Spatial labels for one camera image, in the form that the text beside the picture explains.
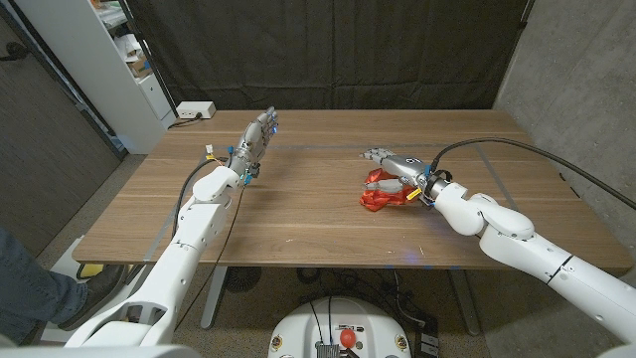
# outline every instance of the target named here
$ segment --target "wooden table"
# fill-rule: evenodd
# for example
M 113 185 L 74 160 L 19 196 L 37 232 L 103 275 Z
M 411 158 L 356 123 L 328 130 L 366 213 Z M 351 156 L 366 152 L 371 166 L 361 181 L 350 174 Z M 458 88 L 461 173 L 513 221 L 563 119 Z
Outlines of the wooden table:
M 170 242 L 179 190 L 203 160 L 236 145 L 258 111 L 218 111 L 212 120 L 170 130 L 137 169 L 73 253 L 81 263 L 155 262 Z M 279 131 L 228 217 L 203 254 L 219 266 L 202 325 L 212 324 L 231 266 L 505 269 L 478 239 L 452 231 L 443 217 L 414 204 L 377 213 L 359 204 L 362 183 L 378 164 L 358 155 L 373 147 L 430 161 L 445 145 L 481 136 L 532 143 L 513 118 L 493 110 L 281 110 Z M 628 271 L 627 251 L 547 161 L 532 152 L 482 143 L 446 154 L 439 169 L 501 205 L 519 210 L 542 236 L 613 273 Z M 201 176 L 214 169 L 202 170 Z M 232 218 L 238 215 L 232 232 Z M 224 241 L 228 244 L 219 258 Z M 469 331 L 478 332 L 465 280 L 452 270 Z

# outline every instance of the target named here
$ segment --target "robot finger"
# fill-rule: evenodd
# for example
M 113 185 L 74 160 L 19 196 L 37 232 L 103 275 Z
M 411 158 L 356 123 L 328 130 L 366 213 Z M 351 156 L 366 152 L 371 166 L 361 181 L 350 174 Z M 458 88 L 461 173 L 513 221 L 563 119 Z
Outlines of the robot finger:
M 403 184 L 398 179 L 385 179 L 374 183 L 364 184 L 365 190 L 380 190 L 385 193 L 399 193 L 403 189 Z

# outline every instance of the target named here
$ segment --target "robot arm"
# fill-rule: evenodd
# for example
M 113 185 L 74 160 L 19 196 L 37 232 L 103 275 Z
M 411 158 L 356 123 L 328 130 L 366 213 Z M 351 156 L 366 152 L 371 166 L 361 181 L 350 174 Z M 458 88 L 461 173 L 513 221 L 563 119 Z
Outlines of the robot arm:
M 67 347 L 170 343 L 199 258 L 225 226 L 232 202 L 229 193 L 257 175 L 258 161 L 277 126 L 276 117 L 273 107 L 259 115 L 247 126 L 226 166 L 217 167 L 195 183 L 192 197 L 179 210 L 176 235 L 143 285 L 125 301 L 82 325 Z
M 546 240 L 535 233 L 530 219 L 493 198 L 475 194 L 466 200 L 467 189 L 439 173 L 414 173 L 414 164 L 421 163 L 415 158 L 383 149 L 363 156 L 404 178 L 403 183 L 416 184 L 419 199 L 439 211 L 457 233 L 482 233 L 479 246 L 486 255 L 540 279 L 622 341 L 636 342 L 634 287 Z

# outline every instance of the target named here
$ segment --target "power strip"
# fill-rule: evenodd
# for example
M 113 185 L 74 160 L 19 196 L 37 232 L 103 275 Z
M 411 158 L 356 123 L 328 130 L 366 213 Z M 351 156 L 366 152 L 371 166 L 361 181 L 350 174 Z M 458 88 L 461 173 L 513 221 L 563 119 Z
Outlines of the power strip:
M 212 118 L 217 111 L 212 101 L 182 101 L 177 106 L 177 112 L 181 119 L 191 119 L 201 114 L 201 118 Z

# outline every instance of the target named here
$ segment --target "person's leg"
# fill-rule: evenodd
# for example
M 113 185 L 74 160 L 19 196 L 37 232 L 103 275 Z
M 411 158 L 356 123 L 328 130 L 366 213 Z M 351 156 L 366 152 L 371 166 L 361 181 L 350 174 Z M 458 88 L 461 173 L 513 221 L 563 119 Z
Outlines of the person's leg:
M 80 311 L 85 283 L 41 268 L 9 232 L 0 228 L 0 332 L 20 343 L 37 321 L 60 323 Z

